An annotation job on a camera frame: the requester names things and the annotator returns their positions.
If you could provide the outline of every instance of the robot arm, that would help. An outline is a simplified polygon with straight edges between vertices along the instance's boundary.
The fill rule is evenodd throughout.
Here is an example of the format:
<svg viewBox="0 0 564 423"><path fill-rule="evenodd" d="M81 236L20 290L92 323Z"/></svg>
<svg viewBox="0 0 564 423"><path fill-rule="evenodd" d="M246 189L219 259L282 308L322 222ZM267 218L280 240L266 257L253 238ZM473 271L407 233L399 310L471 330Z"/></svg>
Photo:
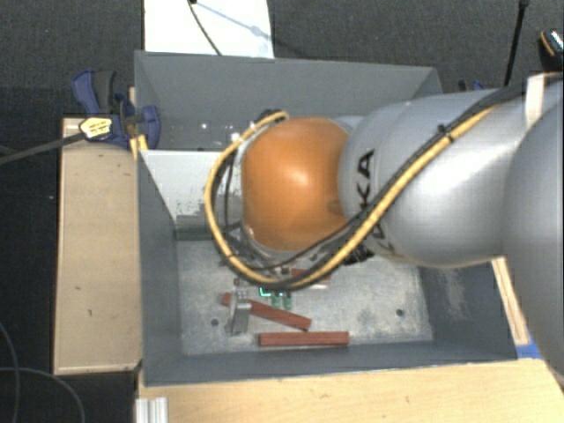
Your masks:
<svg viewBox="0 0 564 423"><path fill-rule="evenodd" d="M206 214L224 257L252 283L293 290L330 274L360 243L439 268L506 256L531 333L564 373L561 74L543 78L535 111L524 91L405 102L354 120L354 128L318 118L262 131L272 121L259 123L223 156L247 143L239 238L247 248L230 246L215 221L213 171L206 187ZM285 276L319 239L327 243L313 265ZM253 263L249 250L262 262Z"/></svg>

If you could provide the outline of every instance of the black floor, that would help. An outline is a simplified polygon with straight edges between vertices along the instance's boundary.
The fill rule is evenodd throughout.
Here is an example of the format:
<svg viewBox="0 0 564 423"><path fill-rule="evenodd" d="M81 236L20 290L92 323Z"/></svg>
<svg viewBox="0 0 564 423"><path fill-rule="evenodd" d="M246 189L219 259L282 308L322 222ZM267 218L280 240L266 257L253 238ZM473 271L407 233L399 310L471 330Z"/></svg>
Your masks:
<svg viewBox="0 0 564 423"><path fill-rule="evenodd" d="M518 0L268 0L279 57L434 66L445 91L478 79L500 86ZM562 30L563 0L531 0L514 80L539 69L536 39ZM133 83L143 47L143 0L0 0L0 145L22 149L59 134L81 108L70 79L85 68ZM20 365L49 371L56 271L57 153L0 167L0 321ZM11 364L0 340L0 367ZM78 421L69 396L23 375L20 421ZM131 419L131 374L72 378L87 421ZM10 421L13 377L0 373L0 421Z"/></svg>

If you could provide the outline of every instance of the gray bin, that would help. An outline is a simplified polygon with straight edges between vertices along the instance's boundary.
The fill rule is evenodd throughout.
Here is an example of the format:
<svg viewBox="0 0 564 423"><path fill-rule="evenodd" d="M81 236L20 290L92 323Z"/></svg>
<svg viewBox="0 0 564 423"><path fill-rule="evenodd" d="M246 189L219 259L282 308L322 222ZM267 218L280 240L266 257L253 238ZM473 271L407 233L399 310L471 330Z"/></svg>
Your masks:
<svg viewBox="0 0 564 423"><path fill-rule="evenodd" d="M489 264L439 271L376 258L341 267L327 290L297 292L294 310L312 317L312 330L350 330L351 345L263 349L256 347L253 331L283 326L254 322L251 334L229 338L222 327L228 310L219 305L219 296L230 291L233 274L219 266L211 241L174 236L179 219L161 183L167 162L172 168L178 161L170 151L182 156L220 149L231 132L266 108L295 116L365 115L382 105L440 93L433 69L145 52L136 53L135 68L137 105L157 105L163 122L159 150L168 152L155 155L170 157L161 159L164 175L146 158L138 162L147 385L516 358ZM362 286L355 289L355 284ZM251 299L260 299L249 290ZM219 324L212 324L214 319Z"/></svg>

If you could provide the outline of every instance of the yellow tag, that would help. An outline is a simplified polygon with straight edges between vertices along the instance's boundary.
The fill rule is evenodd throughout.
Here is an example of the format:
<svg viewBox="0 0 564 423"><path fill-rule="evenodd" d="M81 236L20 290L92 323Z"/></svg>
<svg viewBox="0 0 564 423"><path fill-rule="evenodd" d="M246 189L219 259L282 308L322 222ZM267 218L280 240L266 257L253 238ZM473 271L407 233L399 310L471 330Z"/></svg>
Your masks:
<svg viewBox="0 0 564 423"><path fill-rule="evenodd" d="M87 139L101 141L112 135L112 120L107 117L89 117L79 125Z"/></svg>

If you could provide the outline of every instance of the wooden table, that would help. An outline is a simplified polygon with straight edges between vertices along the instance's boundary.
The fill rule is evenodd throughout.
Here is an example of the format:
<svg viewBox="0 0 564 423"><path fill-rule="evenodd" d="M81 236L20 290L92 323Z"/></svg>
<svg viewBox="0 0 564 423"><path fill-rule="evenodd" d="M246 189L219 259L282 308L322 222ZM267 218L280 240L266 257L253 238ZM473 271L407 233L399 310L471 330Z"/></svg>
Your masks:
<svg viewBox="0 0 564 423"><path fill-rule="evenodd" d="M78 120L65 120L75 133ZM54 371L131 370L141 359L135 163L80 142L61 161ZM516 342L529 343L504 262L494 262ZM145 388L171 423L564 421L564 396L542 360Z"/></svg>

